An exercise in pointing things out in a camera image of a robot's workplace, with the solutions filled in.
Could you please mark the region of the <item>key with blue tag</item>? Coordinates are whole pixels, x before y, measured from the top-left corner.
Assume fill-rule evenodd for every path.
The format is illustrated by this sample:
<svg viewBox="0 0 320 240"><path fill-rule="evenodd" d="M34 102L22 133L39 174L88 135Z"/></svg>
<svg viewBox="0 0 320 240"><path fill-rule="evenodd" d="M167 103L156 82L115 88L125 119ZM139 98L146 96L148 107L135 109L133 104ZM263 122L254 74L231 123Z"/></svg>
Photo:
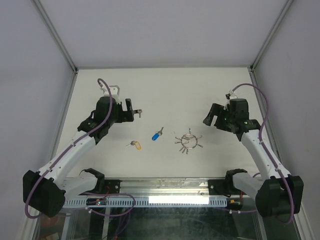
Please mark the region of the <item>key with blue tag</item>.
<svg viewBox="0 0 320 240"><path fill-rule="evenodd" d="M164 127L161 127L161 129L159 131L157 131L153 136L152 136L152 140L156 141L162 134L163 134L163 129Z"/></svg>

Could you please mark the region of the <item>metal keyring with keys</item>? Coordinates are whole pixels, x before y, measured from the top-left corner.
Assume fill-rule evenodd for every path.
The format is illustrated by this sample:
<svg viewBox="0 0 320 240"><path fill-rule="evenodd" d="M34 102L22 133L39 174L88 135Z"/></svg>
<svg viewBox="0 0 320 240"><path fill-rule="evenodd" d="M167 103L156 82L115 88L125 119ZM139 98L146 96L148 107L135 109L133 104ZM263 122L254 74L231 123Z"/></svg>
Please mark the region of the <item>metal keyring with keys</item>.
<svg viewBox="0 0 320 240"><path fill-rule="evenodd" d="M180 145L180 152L182 154L189 154L190 150L194 150L196 148L203 148L204 146L200 144L200 139L202 138L202 135L195 135L192 132L192 129L189 128L188 132L183 134L180 137L175 137L175 144Z"/></svg>

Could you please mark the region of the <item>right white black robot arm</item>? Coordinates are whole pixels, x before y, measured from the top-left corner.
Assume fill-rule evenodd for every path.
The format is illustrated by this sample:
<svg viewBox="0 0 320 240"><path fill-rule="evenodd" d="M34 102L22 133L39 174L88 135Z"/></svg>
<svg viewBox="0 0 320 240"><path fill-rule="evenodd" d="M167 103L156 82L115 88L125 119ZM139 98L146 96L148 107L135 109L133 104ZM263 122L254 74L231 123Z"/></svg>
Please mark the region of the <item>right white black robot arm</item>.
<svg viewBox="0 0 320 240"><path fill-rule="evenodd" d="M263 140L261 125L249 118L246 99L231 99L225 106L212 104L203 123L236 135L260 173L260 179L256 179L241 168L228 170L222 183L214 187L218 194L229 196L242 191L255 201L262 217L291 216L300 212L304 182L280 163Z"/></svg>

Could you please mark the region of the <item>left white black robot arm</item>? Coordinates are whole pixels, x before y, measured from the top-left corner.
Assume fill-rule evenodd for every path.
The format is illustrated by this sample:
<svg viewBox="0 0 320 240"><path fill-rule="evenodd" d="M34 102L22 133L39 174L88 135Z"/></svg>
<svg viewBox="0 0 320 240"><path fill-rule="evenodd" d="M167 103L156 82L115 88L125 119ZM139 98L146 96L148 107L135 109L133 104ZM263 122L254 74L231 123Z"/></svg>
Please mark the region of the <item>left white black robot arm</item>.
<svg viewBox="0 0 320 240"><path fill-rule="evenodd" d="M24 213L30 219L29 207L41 215L54 217L66 201L85 192L107 193L105 175L93 168L87 168L77 177L67 179L67 175L78 160L93 149L105 137L113 124L134 121L131 99L125 99L127 110L115 97L103 96L95 110L77 128L69 145L55 158L37 171L28 170L22 178Z"/></svg>

